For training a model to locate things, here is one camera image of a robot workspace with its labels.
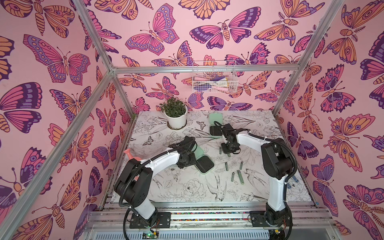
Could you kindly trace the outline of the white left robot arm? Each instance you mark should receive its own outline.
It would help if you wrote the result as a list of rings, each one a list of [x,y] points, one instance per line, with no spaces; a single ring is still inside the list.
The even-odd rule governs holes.
[[[172,165],[181,169],[195,165],[197,146],[194,137],[185,137],[154,157],[140,161],[135,158],[128,160],[114,185],[119,206],[128,208],[146,226],[153,226],[158,218],[158,210],[148,199],[153,177]]]

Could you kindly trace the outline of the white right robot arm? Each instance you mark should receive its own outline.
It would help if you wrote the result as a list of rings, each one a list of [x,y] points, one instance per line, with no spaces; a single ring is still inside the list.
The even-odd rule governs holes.
[[[281,138],[269,139],[252,134],[248,129],[234,129],[230,124],[222,125],[215,121],[225,142],[221,149],[225,154],[238,154],[241,146],[249,147],[262,155],[263,168],[270,177],[270,193],[266,203],[264,219],[275,227],[288,223],[292,212],[287,203],[287,184],[297,170],[298,165],[292,151]]]

